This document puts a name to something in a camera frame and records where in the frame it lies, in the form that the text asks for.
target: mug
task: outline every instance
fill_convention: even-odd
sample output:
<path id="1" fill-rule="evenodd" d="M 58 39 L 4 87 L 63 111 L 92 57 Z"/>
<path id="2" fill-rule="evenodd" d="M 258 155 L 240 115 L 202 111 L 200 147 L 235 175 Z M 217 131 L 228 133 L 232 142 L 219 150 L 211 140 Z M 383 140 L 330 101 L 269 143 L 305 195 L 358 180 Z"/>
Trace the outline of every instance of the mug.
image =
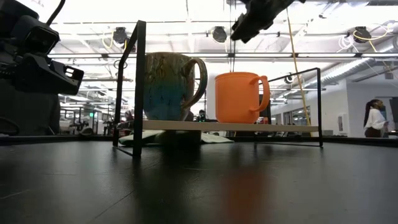
<path id="1" fill-rule="evenodd" d="M 264 93 L 259 106 L 259 80 Z M 216 118 L 221 123 L 253 124 L 267 108 L 268 78 L 249 72 L 231 72 L 216 77 Z"/>
<path id="2" fill-rule="evenodd" d="M 144 112 L 148 119 L 184 121 L 192 105 L 207 87 L 207 69 L 199 58 L 171 52 L 149 53 L 145 57 Z M 200 69 L 195 88 L 195 64 Z"/>

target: black table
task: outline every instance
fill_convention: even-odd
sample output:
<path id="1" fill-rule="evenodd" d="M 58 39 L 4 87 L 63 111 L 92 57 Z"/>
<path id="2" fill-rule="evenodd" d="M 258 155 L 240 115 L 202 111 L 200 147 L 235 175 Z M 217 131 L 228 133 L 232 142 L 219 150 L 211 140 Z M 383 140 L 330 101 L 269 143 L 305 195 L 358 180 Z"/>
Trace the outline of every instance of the black table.
<path id="1" fill-rule="evenodd" d="M 132 159 L 110 145 L 0 147 L 1 223 L 398 221 L 394 148 L 235 143 Z"/>

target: cup handle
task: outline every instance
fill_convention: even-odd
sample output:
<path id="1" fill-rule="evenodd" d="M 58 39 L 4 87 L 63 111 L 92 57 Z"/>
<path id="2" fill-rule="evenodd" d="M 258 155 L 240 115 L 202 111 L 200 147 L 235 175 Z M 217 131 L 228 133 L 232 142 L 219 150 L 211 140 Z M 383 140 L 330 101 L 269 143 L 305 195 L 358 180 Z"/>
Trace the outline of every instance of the cup handle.
<path id="1" fill-rule="evenodd" d="M 192 99 L 186 101 L 182 105 L 182 109 L 187 109 L 191 106 L 193 106 L 195 103 L 197 103 L 200 98 L 205 94 L 206 87 L 207 87 L 207 69 L 205 63 L 200 60 L 199 58 L 191 58 L 184 66 L 183 66 L 183 74 L 188 75 L 195 64 L 198 64 L 199 66 L 199 71 L 200 71 L 200 82 L 199 82 L 199 89 L 198 91 L 194 94 Z"/>
<path id="2" fill-rule="evenodd" d="M 269 103 L 269 97 L 270 97 L 271 93 L 270 93 L 270 91 L 269 91 L 268 78 L 267 78 L 265 75 L 260 76 L 260 77 L 253 78 L 253 79 L 249 82 L 249 84 L 250 84 L 250 85 L 254 85 L 254 84 L 255 84 L 256 82 L 258 82 L 259 80 L 261 80 L 262 86 L 263 86 L 263 89 L 264 89 L 264 93 L 262 94 L 262 101 L 261 101 L 261 104 L 260 104 L 260 106 L 259 106 L 258 108 L 250 108 L 250 109 L 249 109 L 250 112 L 260 112 L 260 111 L 263 111 L 263 110 L 265 110 L 265 109 L 267 108 L 268 103 Z"/>

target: wooden plank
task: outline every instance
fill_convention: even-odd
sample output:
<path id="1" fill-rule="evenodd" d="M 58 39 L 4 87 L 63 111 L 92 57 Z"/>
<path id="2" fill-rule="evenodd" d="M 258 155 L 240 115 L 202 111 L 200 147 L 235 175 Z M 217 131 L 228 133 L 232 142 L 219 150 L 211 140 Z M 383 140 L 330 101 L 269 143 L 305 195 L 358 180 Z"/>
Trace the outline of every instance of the wooden plank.
<path id="1" fill-rule="evenodd" d="M 199 123 L 186 121 L 143 121 L 144 130 L 182 130 L 182 131 L 291 131 L 318 132 L 318 126 L 271 125 L 271 124 L 228 124 Z"/>

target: speckled glazed mug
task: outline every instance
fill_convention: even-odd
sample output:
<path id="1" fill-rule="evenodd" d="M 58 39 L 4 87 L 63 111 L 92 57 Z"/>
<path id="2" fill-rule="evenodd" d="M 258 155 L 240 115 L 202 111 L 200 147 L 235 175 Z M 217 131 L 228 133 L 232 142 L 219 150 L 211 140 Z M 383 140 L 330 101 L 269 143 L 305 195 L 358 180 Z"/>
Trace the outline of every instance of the speckled glazed mug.
<path id="1" fill-rule="evenodd" d="M 200 84 L 195 90 L 195 64 Z M 207 69 L 199 58 L 171 52 L 146 55 L 144 112 L 151 120 L 184 121 L 207 87 Z"/>

